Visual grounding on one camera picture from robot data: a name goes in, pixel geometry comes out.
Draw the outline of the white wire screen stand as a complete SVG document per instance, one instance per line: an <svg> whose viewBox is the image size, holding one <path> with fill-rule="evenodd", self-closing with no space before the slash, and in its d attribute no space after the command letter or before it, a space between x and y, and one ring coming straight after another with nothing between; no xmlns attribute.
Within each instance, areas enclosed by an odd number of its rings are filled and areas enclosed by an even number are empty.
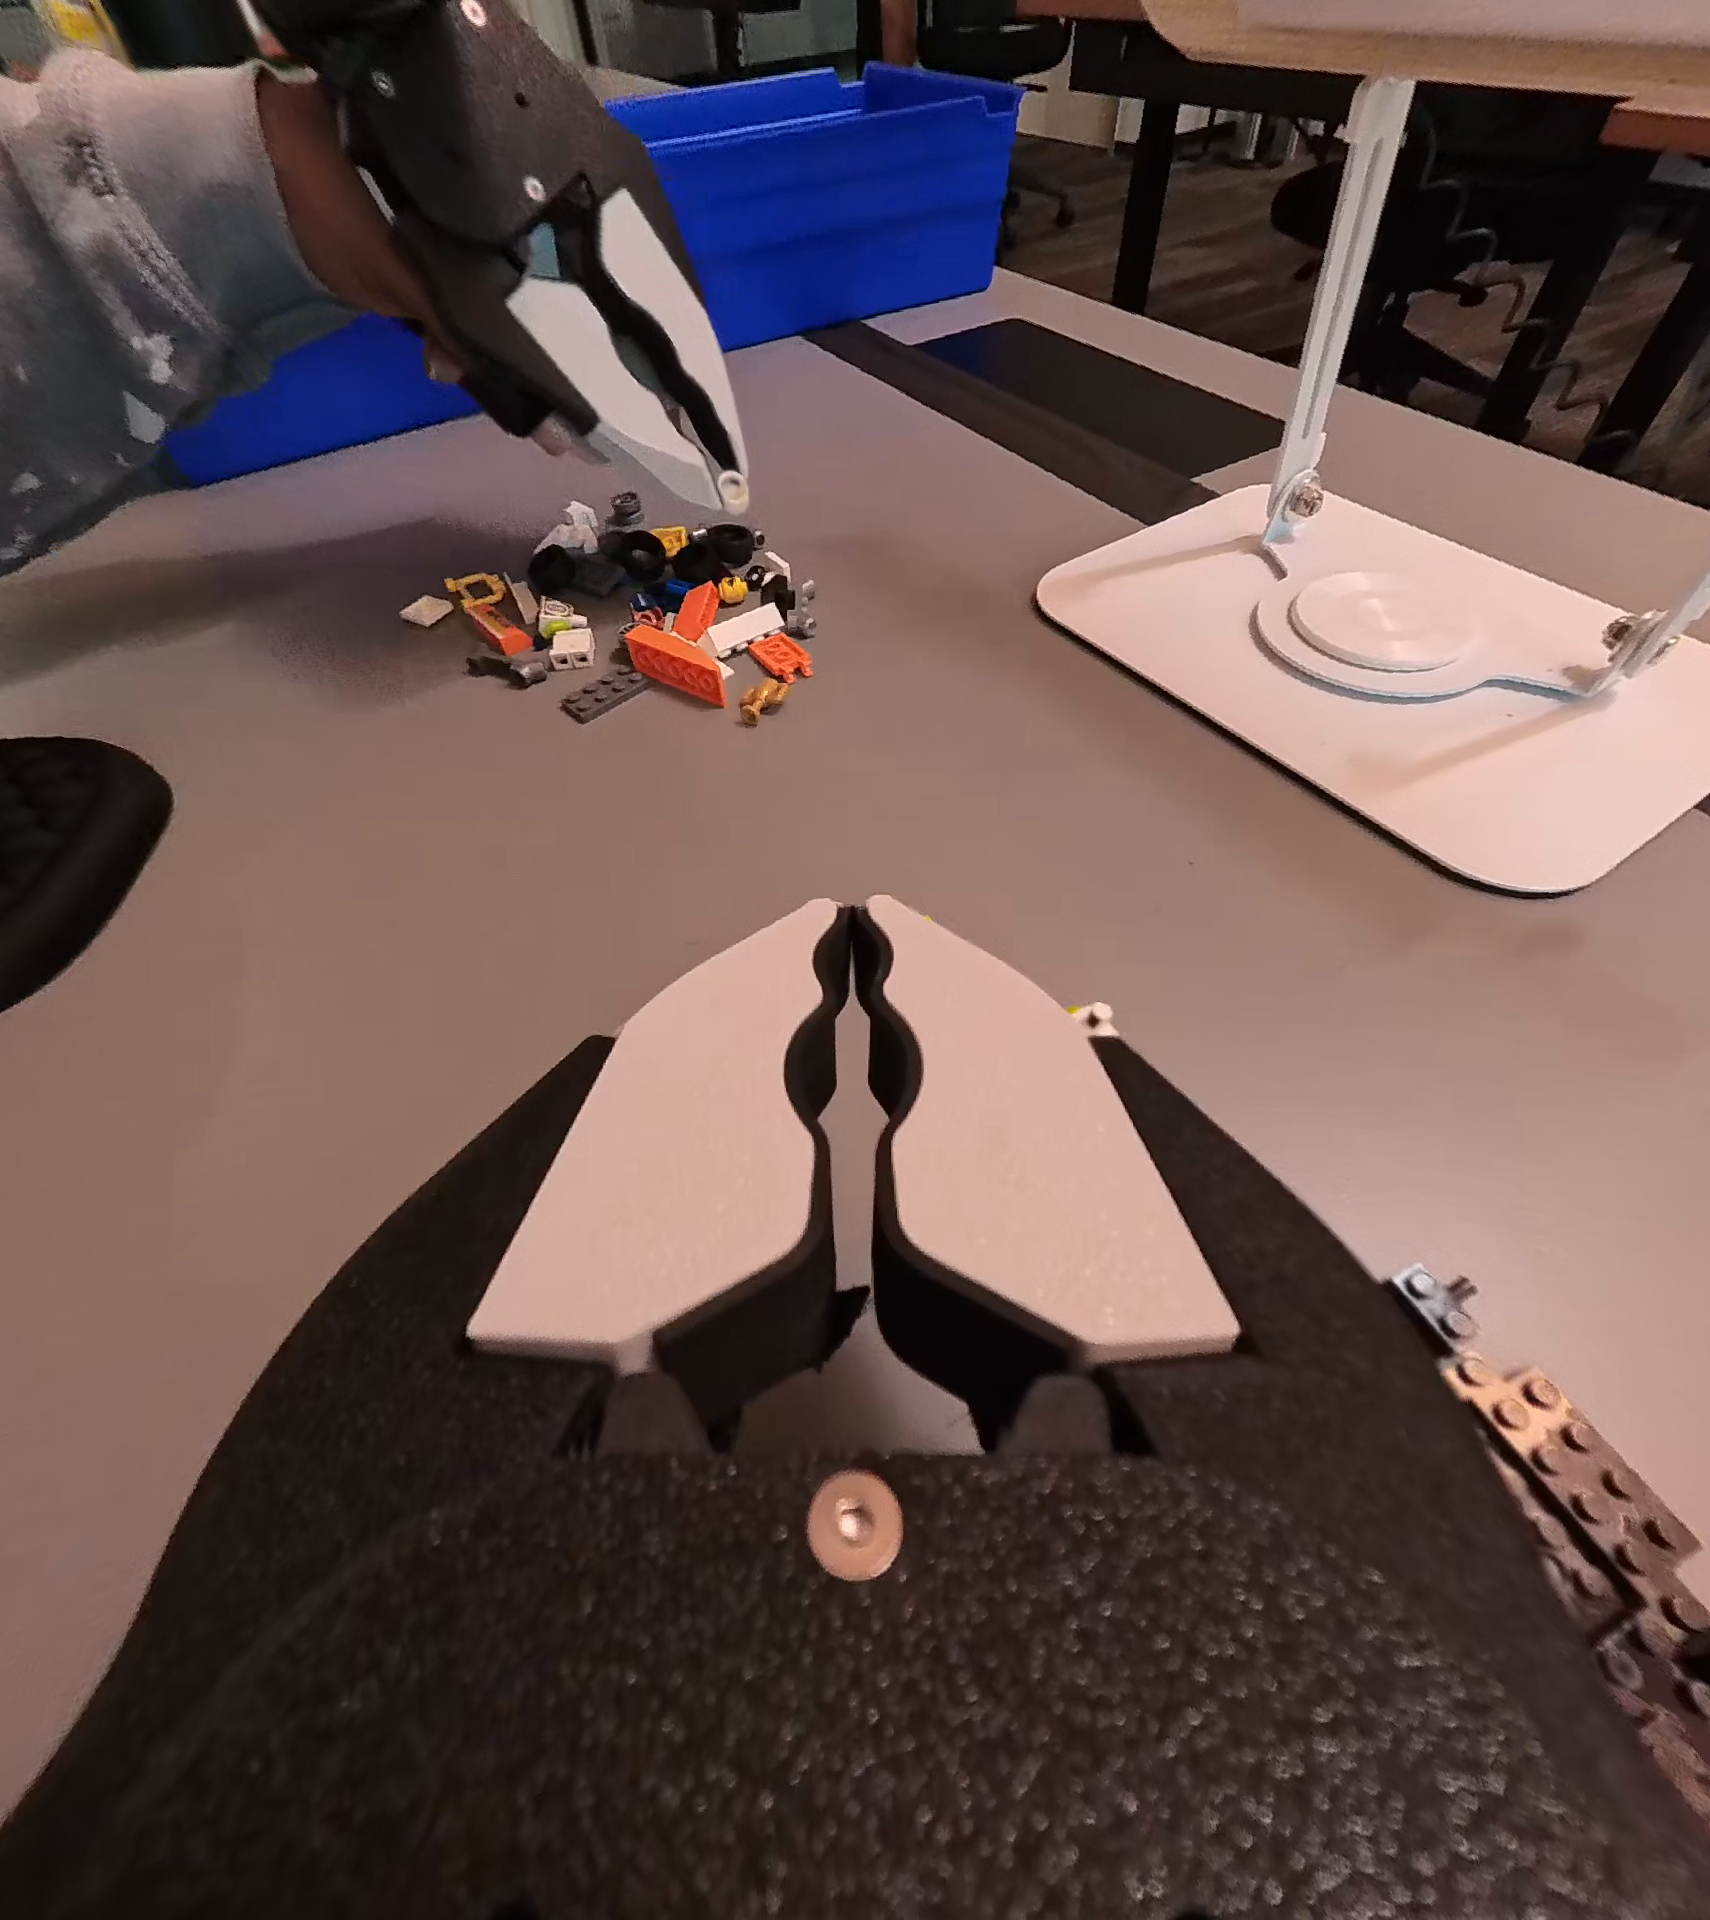
<svg viewBox="0 0 1710 1920"><path fill-rule="evenodd" d="M1430 866L1556 898L1710 799L1710 565L1673 606L1621 610L1326 489L1414 95L1388 75L1357 92L1270 487L1067 560L1034 604Z"/></svg>

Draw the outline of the black textured oval pad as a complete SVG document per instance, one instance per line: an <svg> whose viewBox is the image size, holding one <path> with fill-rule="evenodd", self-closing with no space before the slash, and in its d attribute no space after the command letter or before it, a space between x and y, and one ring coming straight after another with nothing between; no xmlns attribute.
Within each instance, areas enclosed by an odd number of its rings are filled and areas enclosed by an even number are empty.
<svg viewBox="0 0 1710 1920"><path fill-rule="evenodd" d="M171 783L120 744L0 739L0 1015L101 937L173 813Z"/></svg>

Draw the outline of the black lego chassis piece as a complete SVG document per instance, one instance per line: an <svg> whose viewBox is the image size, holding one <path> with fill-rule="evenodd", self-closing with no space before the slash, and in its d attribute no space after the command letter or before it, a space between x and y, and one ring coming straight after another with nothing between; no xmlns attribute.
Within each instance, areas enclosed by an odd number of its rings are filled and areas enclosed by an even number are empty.
<svg viewBox="0 0 1710 1920"><path fill-rule="evenodd" d="M1710 1833L1710 1609L1685 1579L1700 1540L1539 1368L1438 1372L1475 1415L1550 1587L1637 1737Z"/></svg>

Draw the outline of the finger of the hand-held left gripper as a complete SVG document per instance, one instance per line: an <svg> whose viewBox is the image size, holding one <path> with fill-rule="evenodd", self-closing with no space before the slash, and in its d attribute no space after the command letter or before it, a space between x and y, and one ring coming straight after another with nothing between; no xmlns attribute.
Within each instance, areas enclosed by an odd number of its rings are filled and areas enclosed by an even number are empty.
<svg viewBox="0 0 1710 1920"><path fill-rule="evenodd" d="M725 349L681 256L635 190L603 201L590 260L626 396L599 403L603 445L702 509L751 505Z"/></svg>
<svg viewBox="0 0 1710 1920"><path fill-rule="evenodd" d="M670 411L624 362L614 335L578 284L529 274L506 298L533 345L592 416L583 442L707 510L738 509L738 475L719 466L670 419Z"/></svg>

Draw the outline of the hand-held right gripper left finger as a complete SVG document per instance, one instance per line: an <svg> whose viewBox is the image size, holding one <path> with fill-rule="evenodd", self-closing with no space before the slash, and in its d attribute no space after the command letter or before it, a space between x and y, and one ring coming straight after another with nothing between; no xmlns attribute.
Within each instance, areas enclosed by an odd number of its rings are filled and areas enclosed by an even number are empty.
<svg viewBox="0 0 1710 1920"><path fill-rule="evenodd" d="M814 898L619 1033L468 1342L616 1375L797 1375L835 1346L823 1114L851 913Z"/></svg>

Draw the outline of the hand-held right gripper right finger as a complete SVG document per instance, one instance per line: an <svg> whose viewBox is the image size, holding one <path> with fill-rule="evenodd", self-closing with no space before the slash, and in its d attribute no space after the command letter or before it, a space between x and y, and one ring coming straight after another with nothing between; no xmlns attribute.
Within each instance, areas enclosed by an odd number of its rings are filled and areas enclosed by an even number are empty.
<svg viewBox="0 0 1710 1920"><path fill-rule="evenodd" d="M891 894L863 904L878 1222L909 1268L1071 1366L1235 1349L1241 1322L1071 1009Z"/></svg>

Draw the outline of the pile of lego pieces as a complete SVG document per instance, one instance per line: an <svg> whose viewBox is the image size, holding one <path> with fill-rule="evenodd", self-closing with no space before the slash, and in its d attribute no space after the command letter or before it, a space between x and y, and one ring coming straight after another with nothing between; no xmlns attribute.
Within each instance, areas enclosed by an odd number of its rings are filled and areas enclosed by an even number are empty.
<svg viewBox="0 0 1710 1920"><path fill-rule="evenodd" d="M556 686L576 726L664 695L757 728L818 675L816 580L761 527L651 525L636 492L570 503L519 573L450 576L396 620L447 640L479 682Z"/></svg>

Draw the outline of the person's left hand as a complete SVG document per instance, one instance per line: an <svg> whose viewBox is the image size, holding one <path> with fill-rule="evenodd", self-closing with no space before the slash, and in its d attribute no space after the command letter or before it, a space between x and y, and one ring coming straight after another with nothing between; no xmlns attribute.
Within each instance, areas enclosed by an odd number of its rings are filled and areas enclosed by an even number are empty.
<svg viewBox="0 0 1710 1920"><path fill-rule="evenodd" d="M328 92L260 71L256 103L277 193L309 273L343 305L409 324L423 342L428 376L459 385L468 369L440 332L428 284L343 153Z"/></svg>

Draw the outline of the person's left forearm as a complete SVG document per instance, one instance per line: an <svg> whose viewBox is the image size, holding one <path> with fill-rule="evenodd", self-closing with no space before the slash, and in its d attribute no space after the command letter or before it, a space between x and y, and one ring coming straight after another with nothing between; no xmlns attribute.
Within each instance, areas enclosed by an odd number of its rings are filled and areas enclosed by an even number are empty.
<svg viewBox="0 0 1710 1920"><path fill-rule="evenodd" d="M258 63L0 75L0 579L149 492L165 438L352 308L311 273Z"/></svg>

